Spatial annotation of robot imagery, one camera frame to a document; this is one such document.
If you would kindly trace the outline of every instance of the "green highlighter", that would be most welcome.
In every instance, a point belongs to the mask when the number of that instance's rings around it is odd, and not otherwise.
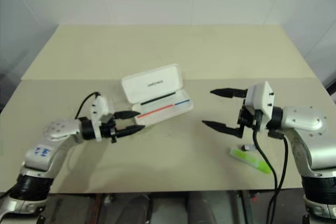
[[[230,156],[243,161],[246,164],[249,164],[251,166],[253,166],[254,168],[257,168],[258,170],[262,171],[263,173],[271,173],[271,169],[269,168],[269,166],[266,164],[265,161],[263,160],[259,160],[256,157],[253,157],[249,154],[247,154],[246,152],[243,152],[239,149],[236,148],[231,148],[230,149]]]

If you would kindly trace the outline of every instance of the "robotic arm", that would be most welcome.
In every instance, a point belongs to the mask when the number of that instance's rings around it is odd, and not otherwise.
[[[243,137],[244,127],[268,130],[268,135],[288,138],[302,185],[309,215],[304,223],[336,222],[336,140],[328,132],[327,118],[311,107],[274,106],[274,92],[268,82],[247,90],[216,89],[221,97],[244,98],[238,117],[238,128],[203,121],[209,127],[236,137]]]
[[[142,125],[131,125],[118,130],[116,119],[132,118],[139,113],[114,112],[107,99],[99,93],[90,112],[92,120],[60,120],[46,126],[43,140],[27,151],[16,184],[2,196],[0,221],[7,214],[20,214],[28,215],[30,220],[33,218],[33,223],[43,223],[39,214],[45,209],[50,187],[71,147],[84,140],[96,139],[100,142],[103,137],[110,137],[114,143],[117,137],[131,135],[144,128]]]

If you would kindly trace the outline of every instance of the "white wall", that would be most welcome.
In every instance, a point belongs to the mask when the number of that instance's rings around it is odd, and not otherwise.
[[[1,0],[1,99],[57,24],[281,24],[324,85],[336,78],[336,0]]]

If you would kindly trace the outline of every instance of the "floor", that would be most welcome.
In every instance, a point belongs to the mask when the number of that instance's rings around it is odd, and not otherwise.
[[[108,198],[52,195],[44,212],[46,223],[114,224],[126,204],[138,195],[141,194],[117,194]],[[252,195],[250,205],[254,224],[265,223],[266,209],[271,196],[271,192]],[[218,224],[245,223],[242,202],[234,191],[205,191],[203,197],[210,205]],[[306,213],[302,197],[302,189],[283,190],[278,196],[274,224],[301,223],[302,216]],[[100,211],[97,210],[99,201],[102,202]],[[151,224],[176,223],[187,223],[185,200],[182,195],[154,198]]]

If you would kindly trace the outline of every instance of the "beige tabletop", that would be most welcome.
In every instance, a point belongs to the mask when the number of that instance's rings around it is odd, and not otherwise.
[[[187,80],[315,77],[280,26],[59,26],[23,80],[120,80],[172,63]]]
[[[246,88],[264,79],[187,80],[185,90],[194,109],[144,129],[111,144],[86,142],[70,150],[53,193],[98,193],[129,191],[271,189],[273,177],[235,160],[230,147],[252,143],[251,130],[243,139],[215,132],[201,120],[236,126],[242,99],[225,99],[209,91],[215,88]],[[276,94],[276,105],[314,105],[336,124],[336,106],[316,78],[268,79]],[[108,96],[120,110],[130,104],[119,81],[25,80],[1,114],[0,190],[15,183],[24,154],[41,139],[44,126],[53,120],[72,118],[83,98],[91,91]],[[88,115],[88,106],[82,115]],[[120,127],[133,123],[120,122]],[[283,144],[258,135],[280,177]],[[289,156],[284,188],[301,187],[292,154]]]

